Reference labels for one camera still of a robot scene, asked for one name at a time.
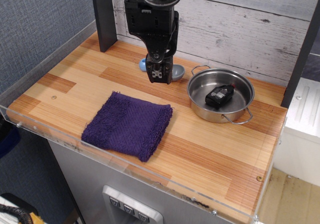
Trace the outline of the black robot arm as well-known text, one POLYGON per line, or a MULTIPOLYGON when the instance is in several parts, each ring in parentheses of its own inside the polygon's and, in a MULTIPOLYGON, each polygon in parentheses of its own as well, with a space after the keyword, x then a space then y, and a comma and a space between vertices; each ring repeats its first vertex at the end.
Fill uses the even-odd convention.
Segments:
POLYGON ((152 83, 170 84, 177 50, 180 0, 124 0, 128 32, 147 49, 145 67, 152 83))

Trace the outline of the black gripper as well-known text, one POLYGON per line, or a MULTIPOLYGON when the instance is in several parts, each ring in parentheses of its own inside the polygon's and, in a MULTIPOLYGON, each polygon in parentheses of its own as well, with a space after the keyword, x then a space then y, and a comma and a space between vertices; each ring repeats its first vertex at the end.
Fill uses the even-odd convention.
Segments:
POLYGON ((157 80, 163 80, 169 85, 172 82, 173 56, 175 51, 166 50, 162 59, 158 51, 154 53, 149 49, 147 51, 145 66, 150 82, 155 83, 157 80))

